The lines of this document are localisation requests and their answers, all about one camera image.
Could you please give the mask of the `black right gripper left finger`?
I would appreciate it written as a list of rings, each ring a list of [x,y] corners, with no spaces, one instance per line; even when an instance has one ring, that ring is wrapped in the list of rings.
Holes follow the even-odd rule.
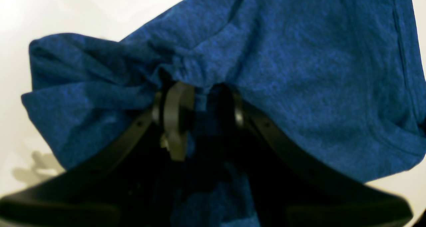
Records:
[[[148,212],[156,178],[187,155],[195,88],[177,82],[108,147],[73,169],[1,198],[1,220],[17,227],[119,227]]]

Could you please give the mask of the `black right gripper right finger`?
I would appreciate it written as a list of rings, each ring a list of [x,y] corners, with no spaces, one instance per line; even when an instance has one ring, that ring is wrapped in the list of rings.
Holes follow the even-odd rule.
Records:
[[[407,201],[353,180],[302,150],[231,92],[235,160],[247,172],[262,227],[403,227]]]

